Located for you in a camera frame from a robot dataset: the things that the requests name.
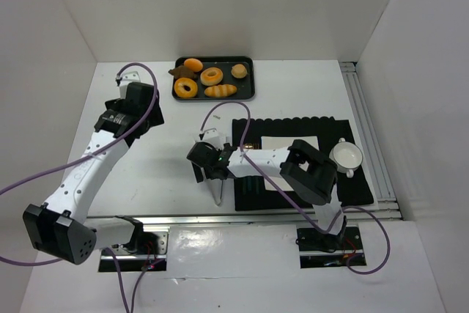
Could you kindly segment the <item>steel serving tongs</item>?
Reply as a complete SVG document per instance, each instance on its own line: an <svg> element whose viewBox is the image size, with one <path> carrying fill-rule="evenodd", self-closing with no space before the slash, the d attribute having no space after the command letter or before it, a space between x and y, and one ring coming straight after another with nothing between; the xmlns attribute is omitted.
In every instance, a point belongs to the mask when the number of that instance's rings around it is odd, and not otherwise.
<svg viewBox="0 0 469 313"><path fill-rule="evenodd" d="M207 184L215 205L220 207L223 201L223 180L208 180Z"/></svg>

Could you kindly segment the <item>small beige round bread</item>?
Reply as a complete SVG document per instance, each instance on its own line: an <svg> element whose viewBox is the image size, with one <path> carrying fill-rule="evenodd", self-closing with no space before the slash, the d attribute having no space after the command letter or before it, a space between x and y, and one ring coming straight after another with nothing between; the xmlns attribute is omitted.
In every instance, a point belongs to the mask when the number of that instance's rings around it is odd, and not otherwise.
<svg viewBox="0 0 469 313"><path fill-rule="evenodd" d="M231 74L233 77L241 79L245 78L248 75L248 71L244 65L236 64L232 67Z"/></svg>

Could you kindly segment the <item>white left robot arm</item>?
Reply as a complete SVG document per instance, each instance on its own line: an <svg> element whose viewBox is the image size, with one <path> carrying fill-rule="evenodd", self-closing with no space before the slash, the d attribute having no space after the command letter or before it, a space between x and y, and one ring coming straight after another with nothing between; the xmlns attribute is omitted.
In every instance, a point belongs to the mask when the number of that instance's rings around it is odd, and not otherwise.
<svg viewBox="0 0 469 313"><path fill-rule="evenodd" d="M94 250L123 246L135 254L157 240L130 216L88 220L88 212L107 176L133 142L164 123L158 91L130 82L121 97L108 100L84 152L86 161L74 166L62 184L40 205L29 205L23 222L33 248L80 265Z"/></svg>

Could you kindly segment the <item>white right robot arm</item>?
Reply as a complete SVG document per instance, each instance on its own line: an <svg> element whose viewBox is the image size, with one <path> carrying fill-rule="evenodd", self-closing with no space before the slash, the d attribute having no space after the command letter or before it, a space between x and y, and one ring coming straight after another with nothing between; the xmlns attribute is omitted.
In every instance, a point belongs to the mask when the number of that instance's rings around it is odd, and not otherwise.
<svg viewBox="0 0 469 313"><path fill-rule="evenodd" d="M327 244L343 242L347 218L336 197L338 166L306 141L296 139L290 146L274 150L245 150L230 144L218 149L209 142L198 141L188 152L187 159L193 164L199 183L263 177L326 238ZM281 189L274 180L276 177L283 179L300 199L313 206L317 221L309 218Z"/></svg>

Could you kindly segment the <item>striped orange bread loaf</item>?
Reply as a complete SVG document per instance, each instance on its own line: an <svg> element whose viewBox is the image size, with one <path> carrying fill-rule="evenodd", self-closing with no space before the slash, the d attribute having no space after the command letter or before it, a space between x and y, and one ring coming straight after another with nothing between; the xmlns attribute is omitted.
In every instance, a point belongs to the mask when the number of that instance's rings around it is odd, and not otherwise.
<svg viewBox="0 0 469 313"><path fill-rule="evenodd" d="M234 95L237 92L237 87L231 84L219 84L209 86L204 90L207 97L223 98Z"/></svg>

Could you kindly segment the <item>sugared orange donut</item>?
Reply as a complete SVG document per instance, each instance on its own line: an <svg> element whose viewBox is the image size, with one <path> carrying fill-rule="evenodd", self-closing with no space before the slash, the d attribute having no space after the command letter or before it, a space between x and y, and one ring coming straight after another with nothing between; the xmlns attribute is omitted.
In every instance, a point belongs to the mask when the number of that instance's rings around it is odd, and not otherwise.
<svg viewBox="0 0 469 313"><path fill-rule="evenodd" d="M174 82L174 93L182 99L191 99L198 94L198 85L191 78L178 78Z"/></svg>

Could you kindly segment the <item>brown chocolate croissant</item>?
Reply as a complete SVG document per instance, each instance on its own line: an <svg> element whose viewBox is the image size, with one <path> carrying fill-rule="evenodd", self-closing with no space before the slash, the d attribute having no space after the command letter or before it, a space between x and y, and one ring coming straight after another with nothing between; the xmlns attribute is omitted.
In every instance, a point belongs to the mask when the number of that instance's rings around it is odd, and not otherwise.
<svg viewBox="0 0 469 313"><path fill-rule="evenodd" d="M175 67L173 69L170 69L168 73L173 76L174 79L179 79L179 78L189 78L189 79L197 79L197 74L192 71L190 68L180 65L178 67Z"/></svg>

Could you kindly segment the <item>white square plate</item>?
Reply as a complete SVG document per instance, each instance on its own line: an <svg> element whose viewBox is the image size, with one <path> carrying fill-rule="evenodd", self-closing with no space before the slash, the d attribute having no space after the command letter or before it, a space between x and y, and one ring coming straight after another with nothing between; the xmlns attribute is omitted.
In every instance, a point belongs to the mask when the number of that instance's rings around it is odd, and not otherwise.
<svg viewBox="0 0 469 313"><path fill-rule="evenodd" d="M309 143L311 146L319 150L319 142L316 136L304 136L304 137L273 137L273 136L262 136L261 145L263 150L274 150L277 148L283 148L290 146L295 139L302 139ZM273 182L285 192L293 191L290 185L282 177L271 177Z"/></svg>

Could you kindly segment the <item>pale glazed donut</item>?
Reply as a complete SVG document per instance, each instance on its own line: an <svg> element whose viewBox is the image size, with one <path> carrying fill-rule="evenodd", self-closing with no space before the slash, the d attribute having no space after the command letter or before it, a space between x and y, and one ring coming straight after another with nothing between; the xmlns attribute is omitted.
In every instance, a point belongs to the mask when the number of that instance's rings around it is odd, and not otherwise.
<svg viewBox="0 0 469 313"><path fill-rule="evenodd" d="M221 83L223 78L223 71L217 67L209 67L200 74L200 80L204 86L215 86Z"/></svg>

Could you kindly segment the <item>orange round bun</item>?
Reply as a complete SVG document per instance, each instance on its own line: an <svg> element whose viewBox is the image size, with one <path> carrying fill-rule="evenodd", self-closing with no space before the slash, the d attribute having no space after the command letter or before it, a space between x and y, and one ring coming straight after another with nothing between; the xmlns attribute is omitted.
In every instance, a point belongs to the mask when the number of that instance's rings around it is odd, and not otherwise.
<svg viewBox="0 0 469 313"><path fill-rule="evenodd" d="M203 69L203 67L204 67L203 63L202 63L200 60L196 59L196 58L188 58L188 59L186 59L186 60L183 62L183 65L184 65L186 68L192 70L192 71L195 72L195 73L198 73L198 72L202 71L202 69Z"/></svg>

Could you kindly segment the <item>black baking tray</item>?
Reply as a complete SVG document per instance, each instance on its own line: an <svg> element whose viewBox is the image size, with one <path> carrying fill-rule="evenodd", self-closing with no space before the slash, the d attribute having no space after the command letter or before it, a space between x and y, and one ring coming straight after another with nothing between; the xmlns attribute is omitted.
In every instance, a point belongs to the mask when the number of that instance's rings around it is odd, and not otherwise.
<svg viewBox="0 0 469 313"><path fill-rule="evenodd" d="M169 71L179 101L250 100L255 95L254 63L247 56L180 57Z"/></svg>

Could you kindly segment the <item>right side aluminium rails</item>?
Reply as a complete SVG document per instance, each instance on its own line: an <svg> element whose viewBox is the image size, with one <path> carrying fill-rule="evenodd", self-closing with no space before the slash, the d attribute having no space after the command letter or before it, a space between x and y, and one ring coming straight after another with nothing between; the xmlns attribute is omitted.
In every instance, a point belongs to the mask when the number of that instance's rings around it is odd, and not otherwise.
<svg viewBox="0 0 469 313"><path fill-rule="evenodd" d="M358 80L356 65L354 62L340 62L339 66L358 126L358 135L362 141L369 179L374 189L374 195L377 197L378 212L382 213L382 218L388 221L402 220L399 203L395 197L372 118Z"/></svg>

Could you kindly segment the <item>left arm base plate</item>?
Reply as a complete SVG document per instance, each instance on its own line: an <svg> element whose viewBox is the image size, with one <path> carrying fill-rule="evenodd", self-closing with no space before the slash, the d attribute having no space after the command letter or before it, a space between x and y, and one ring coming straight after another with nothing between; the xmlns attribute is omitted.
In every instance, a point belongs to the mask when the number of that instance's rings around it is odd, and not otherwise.
<svg viewBox="0 0 469 313"><path fill-rule="evenodd" d="M164 272L169 248L168 227L113 227L97 231L98 271L115 273L116 259L123 273Z"/></svg>

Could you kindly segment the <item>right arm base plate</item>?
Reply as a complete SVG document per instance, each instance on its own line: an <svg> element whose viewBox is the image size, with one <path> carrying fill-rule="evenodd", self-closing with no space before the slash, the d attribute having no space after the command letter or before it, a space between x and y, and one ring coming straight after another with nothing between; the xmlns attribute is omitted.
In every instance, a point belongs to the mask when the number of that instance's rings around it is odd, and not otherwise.
<svg viewBox="0 0 469 313"><path fill-rule="evenodd" d="M357 226L347 227L344 238L339 241L313 228L297 228L295 243L302 269L345 267L349 259L351 266L366 265L361 233Z"/></svg>

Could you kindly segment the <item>aluminium table rail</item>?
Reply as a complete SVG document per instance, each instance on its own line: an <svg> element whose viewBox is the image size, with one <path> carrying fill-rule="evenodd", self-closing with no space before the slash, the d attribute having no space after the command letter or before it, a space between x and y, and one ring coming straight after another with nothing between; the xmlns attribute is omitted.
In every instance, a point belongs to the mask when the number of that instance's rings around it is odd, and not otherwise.
<svg viewBox="0 0 469 313"><path fill-rule="evenodd" d="M386 208L371 212L381 221L401 221L403 219L401 212L397 208ZM359 211L347 211L347 220L349 222L371 221L371 216ZM107 221L110 217L89 218L86 223L92 221ZM274 224L274 223L300 223L306 221L303 216L296 213L279 214L248 214L232 216L154 216L154 217L136 217L137 221L143 224L152 225L222 225L222 224Z"/></svg>

